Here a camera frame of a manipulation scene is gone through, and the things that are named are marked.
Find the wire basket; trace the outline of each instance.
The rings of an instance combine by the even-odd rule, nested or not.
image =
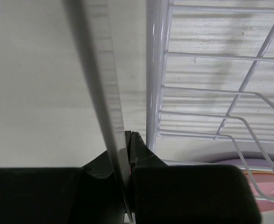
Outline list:
[[[239,105],[240,98],[258,98],[262,103],[260,106],[264,106],[274,112],[274,103],[269,100],[266,96],[254,92],[245,91],[246,87],[252,80],[253,74],[259,66],[259,63],[274,63],[274,57],[264,57],[269,45],[274,39],[274,24],[271,27],[266,39],[264,40],[261,48],[259,49],[256,56],[242,56],[228,53],[214,53],[207,52],[207,47],[205,46],[198,51],[200,53],[190,53],[185,52],[186,47],[182,46],[181,51],[169,51],[170,44],[170,34],[171,34],[171,23],[173,18],[173,13],[177,11],[188,11],[188,12],[201,12],[201,13],[223,13],[228,15],[235,14],[274,14],[273,7],[226,7],[226,6],[187,6],[174,4],[173,0],[149,0],[147,5],[147,127],[146,127],[146,139],[147,146],[150,150],[155,152],[156,137],[164,138],[194,138],[203,140],[228,140],[231,141],[243,163],[243,166],[239,168],[247,171],[250,179],[252,180],[253,186],[260,196],[257,199],[269,200],[274,202],[273,196],[265,195],[258,187],[251,170],[261,170],[261,171],[273,171],[274,163],[272,162],[270,156],[265,151],[262,142],[274,143],[274,136],[270,138],[264,138],[263,136],[269,136],[266,129],[264,133],[256,134],[254,128],[251,127],[250,122],[248,122],[242,116],[235,116],[235,108]],[[192,60],[206,59],[207,60],[228,60],[228,61],[242,61],[250,62],[246,76],[242,80],[237,91],[232,91],[230,89],[212,89],[212,88],[186,88],[182,83],[177,83],[175,85],[165,84],[167,79],[167,65],[168,60],[171,58],[177,59],[178,63],[185,58]],[[197,95],[206,97],[207,99],[213,98],[217,100],[219,97],[231,97],[228,100],[229,105],[223,111],[214,111],[209,107],[205,107],[204,110],[199,110],[196,107],[187,106],[181,109],[181,104],[179,104],[180,99],[195,98]],[[175,110],[167,110],[166,98],[172,97],[177,98],[177,108]],[[191,122],[194,128],[189,130],[184,130],[184,128],[179,128],[174,126],[172,129],[162,128],[164,122],[174,122],[175,120],[186,119],[186,122]],[[202,118],[208,119],[209,121],[213,119],[213,124],[216,125],[216,129],[207,129],[206,126],[200,126],[200,122],[197,119]],[[236,128],[232,128],[230,133],[225,133],[223,128],[228,121],[238,121],[241,122],[240,126],[245,128],[248,135],[240,135],[237,133]],[[268,162],[270,168],[261,167],[250,167],[246,163],[243,156],[242,149],[239,147],[238,142],[240,141],[251,141],[254,142],[265,160]],[[185,161],[166,161],[169,165],[199,165],[202,163],[196,162],[185,162]]]

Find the wire shelf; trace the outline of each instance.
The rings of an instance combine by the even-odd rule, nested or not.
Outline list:
[[[195,138],[195,139],[212,139],[212,140],[228,140],[232,141],[243,166],[241,169],[245,169],[252,180],[253,186],[260,196],[256,197],[260,200],[269,200],[274,202],[273,196],[265,195],[258,187],[251,170],[273,171],[274,163],[270,156],[267,154],[262,146],[262,142],[274,143],[273,139],[259,139],[255,134],[253,128],[247,122],[247,120],[241,116],[231,116],[235,107],[237,106],[241,96],[251,96],[259,98],[265,105],[268,105],[274,110],[274,103],[264,95],[258,92],[245,91],[249,84],[254,72],[259,66],[260,62],[274,63],[274,57],[263,57],[267,51],[269,45],[274,39],[274,24],[271,27],[266,39],[264,40],[259,52],[256,56],[242,56],[232,54],[211,54],[211,53],[190,53],[190,52],[171,52],[169,51],[171,23],[173,17],[173,11],[200,11],[200,12],[217,12],[217,13],[251,13],[251,14],[274,14],[273,7],[224,7],[224,6],[187,6],[187,5],[175,5],[174,0],[148,0],[147,1],[147,127],[146,127],[146,139],[147,146],[150,150],[155,152],[156,137],[169,137],[169,138]],[[212,90],[204,88],[184,88],[177,86],[166,86],[166,71],[167,61],[171,57],[190,57],[190,58],[208,58],[218,60],[241,60],[252,61],[250,69],[247,71],[245,78],[243,79],[238,91],[231,90]],[[218,95],[230,95],[233,96],[228,110],[225,114],[217,113],[201,113],[201,112],[188,112],[188,111],[167,111],[163,109],[164,96],[167,92],[174,92],[175,96],[181,92],[192,92],[198,94],[218,94]],[[187,131],[187,130],[170,130],[162,129],[161,122],[163,122],[163,116],[167,115],[168,120],[171,120],[171,116],[178,117],[203,117],[218,119],[219,124],[217,130],[214,133],[199,132],[199,131]],[[249,138],[234,138],[234,134],[223,134],[223,128],[228,120],[239,120],[243,123],[250,133]],[[254,142],[259,151],[262,153],[265,160],[268,162],[271,168],[250,167],[246,163],[242,150],[238,146],[239,141],[251,141]],[[179,162],[179,161],[166,161],[169,165],[201,165],[202,163],[196,162]]]

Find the metal rod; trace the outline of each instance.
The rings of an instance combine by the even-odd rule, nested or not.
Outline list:
[[[265,54],[265,52],[267,51],[269,45],[271,44],[272,40],[274,39],[274,25],[272,26],[271,30],[269,31],[265,41],[263,42],[257,57],[263,57],[263,55]],[[248,85],[249,81],[251,80],[252,75],[254,74],[254,72],[256,71],[257,67],[259,65],[259,61],[254,61],[243,81],[243,83],[241,84],[239,91],[244,91],[246,86]],[[233,109],[235,108],[237,102],[239,101],[240,95],[235,96],[235,98],[233,99],[230,107],[228,108],[228,111],[226,113],[227,116],[229,116],[232,112]],[[227,122],[227,119],[223,119],[220,127],[217,130],[217,134],[221,133],[222,129],[224,128],[225,124]]]
[[[223,54],[165,52],[165,56],[170,56],[170,57],[199,57],[199,58],[215,58],[215,59],[233,59],[233,60],[242,60],[242,61],[274,62],[274,57],[251,57],[251,56],[223,55]]]
[[[222,12],[222,13],[274,13],[274,8],[265,7],[223,7],[223,6],[184,6],[173,5],[172,10],[183,11],[204,11],[204,12]]]
[[[63,3],[83,68],[84,77],[105,140],[111,166],[116,180],[122,189],[128,217],[130,222],[133,223],[126,197],[130,181],[130,168],[119,90],[118,85],[113,85],[113,87],[106,85],[107,80],[109,83],[111,80],[117,83],[116,72],[109,73],[108,78],[107,76],[103,77],[103,73],[100,72],[88,10],[84,10],[82,0],[63,0]],[[109,98],[111,94],[114,97],[118,96],[117,102]]]
[[[158,133],[159,137],[163,138],[181,138],[181,135],[175,135],[175,134],[163,134],[163,133]],[[197,136],[197,135],[188,135],[188,138],[192,139],[203,139],[203,140],[214,140],[213,137],[211,136]],[[234,138],[236,141],[242,141],[242,142],[255,142],[253,139],[247,139],[247,138]],[[218,137],[218,140],[223,140],[223,141],[230,141],[228,138],[224,137]],[[259,142],[262,143],[274,143],[274,140],[272,139],[259,139]]]
[[[245,126],[247,127],[249,133],[251,134],[252,138],[254,139],[257,147],[261,151],[262,155],[268,162],[268,164],[271,166],[271,168],[274,171],[274,163],[272,162],[271,158],[268,156],[266,151],[264,150],[263,146],[261,145],[260,141],[258,140],[257,136],[255,135],[254,131],[250,127],[249,123],[246,121],[246,119],[242,117],[233,117],[233,116],[227,116],[227,115],[214,115],[214,114],[200,114],[200,113],[182,113],[182,112],[170,112],[170,111],[160,111],[161,114],[166,115],[178,115],[178,116],[195,116],[195,117],[212,117],[212,118],[227,118],[227,119],[237,119],[242,121]],[[228,136],[228,135],[221,135],[221,134],[213,134],[213,136]]]
[[[171,32],[171,23],[172,23],[172,10],[169,10],[169,6],[174,3],[174,0],[168,0],[168,9],[167,9],[167,18],[166,18],[166,28],[165,28],[165,43],[164,43],[164,52],[167,52],[169,50],[169,42],[170,42],[170,32]],[[165,77],[166,77],[166,71],[167,71],[167,56],[164,54],[163,56],[163,63],[162,63],[162,82],[161,86],[165,85]],[[160,93],[160,108],[162,109],[162,101],[163,101],[163,91],[161,89]],[[158,124],[157,127],[159,128],[161,125],[161,116],[159,115],[158,118]]]
[[[259,188],[257,182],[255,181],[255,178],[254,178],[254,176],[253,176],[253,174],[252,174],[252,172],[251,172],[251,170],[250,170],[250,168],[249,168],[249,166],[248,166],[248,164],[247,164],[247,162],[246,162],[246,160],[245,160],[245,158],[244,158],[244,156],[243,156],[241,150],[239,149],[239,147],[238,147],[238,145],[237,145],[237,143],[236,143],[236,140],[235,140],[232,136],[230,136],[230,135],[228,135],[228,134],[210,134],[210,133],[183,132],[183,131],[172,131],[172,130],[160,130],[160,131],[167,131],[167,132],[174,132],[174,133],[199,134],[199,135],[201,135],[201,136],[223,136],[223,137],[227,137],[227,138],[231,139],[231,141],[233,142],[233,144],[234,144],[234,146],[235,146],[235,148],[236,148],[236,151],[237,151],[238,154],[239,154],[240,160],[242,161],[242,163],[243,163],[243,165],[244,165],[244,167],[245,167],[245,169],[246,169],[246,171],[247,171],[247,173],[248,173],[248,175],[249,175],[249,177],[250,177],[250,179],[251,179],[251,181],[252,181],[252,184],[253,184],[253,186],[255,187],[255,189],[256,189],[256,191],[258,192],[258,194],[261,195],[261,196],[263,196],[263,198],[265,198],[265,199],[267,199],[267,200],[269,200],[269,201],[271,201],[271,202],[274,202],[274,197],[272,197],[272,196],[266,196],[266,195],[260,190],[260,188]],[[272,167],[273,172],[274,172],[274,163],[273,163],[272,160],[269,158],[269,156],[268,156],[267,153],[266,153],[266,156],[267,156],[268,158],[265,157],[265,155],[264,155],[264,157],[265,157],[265,159],[267,160],[267,162],[268,162],[268,163],[271,162],[271,163],[270,163],[270,166]]]
[[[229,90],[208,90],[208,89],[195,89],[195,88],[183,88],[183,87],[172,87],[172,86],[162,86],[163,90],[173,90],[173,91],[197,91],[197,92],[217,92],[223,94],[233,94],[233,95],[255,95],[266,102],[270,107],[274,109],[274,103],[266,98],[264,95],[258,92],[244,92],[244,91],[229,91]]]
[[[154,141],[154,101],[158,13],[157,0],[147,0],[146,5],[146,145],[151,149]]]
[[[164,57],[165,44],[165,28],[167,19],[168,0],[160,0],[159,3],[159,23],[158,23],[158,38],[157,38],[157,60],[156,60],[156,74],[155,74],[155,101],[154,101],[154,121],[153,121],[153,140],[151,141],[150,150],[155,152],[155,137],[157,136],[157,127],[159,120],[159,109],[161,107],[161,84],[162,84],[162,63]]]

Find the pink plate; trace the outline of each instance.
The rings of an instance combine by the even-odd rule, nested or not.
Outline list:
[[[246,162],[249,166],[259,166],[259,167],[269,167],[266,160],[263,159],[246,159]],[[235,160],[225,160],[225,161],[219,161],[216,162],[218,164],[230,164],[230,165],[242,165],[242,162],[240,159]],[[255,187],[252,184],[251,179],[247,174],[245,174],[249,185],[251,187],[251,191],[255,196],[258,196]],[[274,174],[253,174],[255,181],[260,188],[260,190],[267,196],[274,196]],[[256,200],[259,210],[261,212],[264,211],[272,211],[274,210],[274,202],[264,201],[264,200]]]
[[[252,184],[251,179],[245,175],[249,181],[251,190],[255,196],[258,196],[255,187]],[[257,182],[260,190],[267,196],[274,196],[274,175],[273,174],[253,174],[255,181]],[[274,210],[274,202],[257,200],[256,201],[261,212]]]

